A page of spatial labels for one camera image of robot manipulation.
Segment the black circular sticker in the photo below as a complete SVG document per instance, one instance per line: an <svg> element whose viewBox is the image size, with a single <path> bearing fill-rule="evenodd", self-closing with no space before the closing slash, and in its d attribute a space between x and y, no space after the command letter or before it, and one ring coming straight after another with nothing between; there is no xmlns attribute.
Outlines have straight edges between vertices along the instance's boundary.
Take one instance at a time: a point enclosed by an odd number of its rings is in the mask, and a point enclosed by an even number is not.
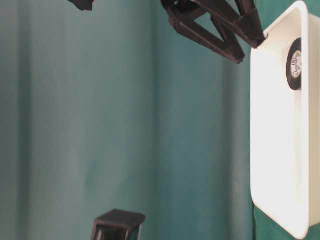
<svg viewBox="0 0 320 240"><path fill-rule="evenodd" d="M292 90L298 90L301 88L301 75L301 38L298 38L293 42L286 60L286 79Z"/></svg>

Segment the round label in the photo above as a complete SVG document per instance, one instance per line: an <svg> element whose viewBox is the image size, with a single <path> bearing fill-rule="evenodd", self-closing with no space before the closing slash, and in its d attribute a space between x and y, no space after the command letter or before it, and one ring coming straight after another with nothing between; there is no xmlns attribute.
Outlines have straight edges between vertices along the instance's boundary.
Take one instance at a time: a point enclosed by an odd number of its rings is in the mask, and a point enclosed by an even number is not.
<svg viewBox="0 0 320 240"><path fill-rule="evenodd" d="M291 74L296 79L302 71L302 56L301 51L295 51L291 59Z"/></svg>

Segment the white tray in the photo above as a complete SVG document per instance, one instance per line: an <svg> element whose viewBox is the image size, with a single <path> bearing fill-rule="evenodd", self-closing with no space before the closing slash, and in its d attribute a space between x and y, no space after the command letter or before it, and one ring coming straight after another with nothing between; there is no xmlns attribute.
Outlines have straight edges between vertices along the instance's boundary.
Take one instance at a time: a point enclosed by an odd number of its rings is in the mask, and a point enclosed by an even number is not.
<svg viewBox="0 0 320 240"><path fill-rule="evenodd" d="M320 19L297 1L251 51L251 195L254 204L297 239L320 223ZM301 89L286 77L301 38Z"/></svg>

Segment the teal curtain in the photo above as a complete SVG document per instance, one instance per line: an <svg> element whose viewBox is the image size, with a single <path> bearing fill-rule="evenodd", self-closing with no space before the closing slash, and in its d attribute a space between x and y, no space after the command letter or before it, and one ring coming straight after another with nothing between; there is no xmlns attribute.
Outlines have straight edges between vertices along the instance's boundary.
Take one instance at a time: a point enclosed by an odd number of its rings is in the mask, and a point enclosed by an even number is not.
<svg viewBox="0 0 320 240"><path fill-rule="evenodd" d="M289 2L257 1L263 26ZM89 240L114 208L147 215L143 240L272 239L253 221L240 43L236 65L176 34L158 0L4 1L0 239Z"/></svg>

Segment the black plastic object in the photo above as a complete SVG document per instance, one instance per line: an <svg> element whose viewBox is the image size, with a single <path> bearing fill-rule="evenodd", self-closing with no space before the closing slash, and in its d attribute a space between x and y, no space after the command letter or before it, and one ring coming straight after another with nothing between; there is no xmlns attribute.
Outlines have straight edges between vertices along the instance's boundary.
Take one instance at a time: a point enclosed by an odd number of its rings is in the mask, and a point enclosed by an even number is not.
<svg viewBox="0 0 320 240"><path fill-rule="evenodd" d="M91 240L139 240L145 219L141 213L110 211L95 219Z"/></svg>
<svg viewBox="0 0 320 240"><path fill-rule="evenodd" d="M95 0L67 0L73 3L81 11L87 10L92 11L92 7L95 3Z"/></svg>
<svg viewBox="0 0 320 240"><path fill-rule="evenodd" d="M289 87L292 90L301 88L302 75L302 52L301 52L301 37L297 38L289 50L286 60L286 79Z"/></svg>
<svg viewBox="0 0 320 240"><path fill-rule="evenodd" d="M235 2L239 14L226 0L161 0L168 13L169 23L177 33L235 63L241 63L245 54L235 34L253 48L261 45L265 36L254 0ZM211 21L223 40L195 22L207 13L211 15Z"/></svg>

